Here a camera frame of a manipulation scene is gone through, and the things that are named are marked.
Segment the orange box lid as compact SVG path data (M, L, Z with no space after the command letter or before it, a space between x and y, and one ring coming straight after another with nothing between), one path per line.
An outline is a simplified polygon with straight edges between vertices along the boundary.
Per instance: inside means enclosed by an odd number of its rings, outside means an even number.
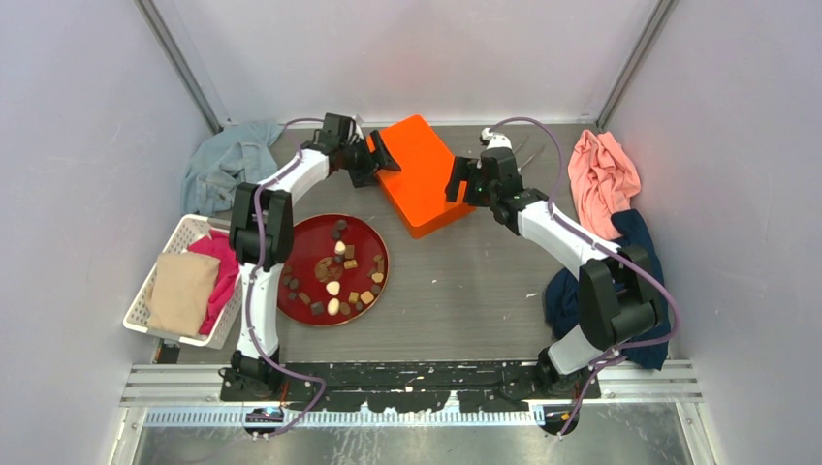
M415 114L379 133L401 172L381 170L380 187L391 185L433 185L445 187L455 156L424 118Z

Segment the orange chocolate box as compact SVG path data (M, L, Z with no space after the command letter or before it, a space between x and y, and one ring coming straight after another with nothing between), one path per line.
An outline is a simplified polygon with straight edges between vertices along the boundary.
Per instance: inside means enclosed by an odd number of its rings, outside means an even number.
M465 203L447 202L444 188L433 185L381 185L400 222L414 239L421 239L472 213Z

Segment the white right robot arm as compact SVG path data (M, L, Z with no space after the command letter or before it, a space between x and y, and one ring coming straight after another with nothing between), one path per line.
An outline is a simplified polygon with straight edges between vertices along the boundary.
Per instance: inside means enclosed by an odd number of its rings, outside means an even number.
M511 149L490 148L478 159L457 157L445 198L488 208L497 223L540 246L577 280L578 323L538 356L539 388L549 397L564 396L577 372L663 323L648 252L596 238L548 195L525 188Z

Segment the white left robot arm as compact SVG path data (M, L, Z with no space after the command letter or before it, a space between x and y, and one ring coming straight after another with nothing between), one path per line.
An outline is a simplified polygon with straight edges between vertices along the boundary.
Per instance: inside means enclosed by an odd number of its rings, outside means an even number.
M276 299L295 243L294 205L337 171L354 187L371 186L380 171L398 172L378 131L365 133L353 117L328 113L311 139L275 174L237 187L229 241L239 264L241 331L228 374L261 400L276 396L292 373L279 364Z

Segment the metal tweezers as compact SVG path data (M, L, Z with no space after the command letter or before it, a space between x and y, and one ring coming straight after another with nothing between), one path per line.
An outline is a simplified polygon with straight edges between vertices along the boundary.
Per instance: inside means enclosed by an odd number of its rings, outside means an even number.
M532 148L530 151L526 151L526 148L529 146L529 141L530 135L526 135L522 140L513 145L513 153L517 160L518 172L522 172L525 167L527 167L535 158L540 157L546 150L546 145L541 144L537 148Z

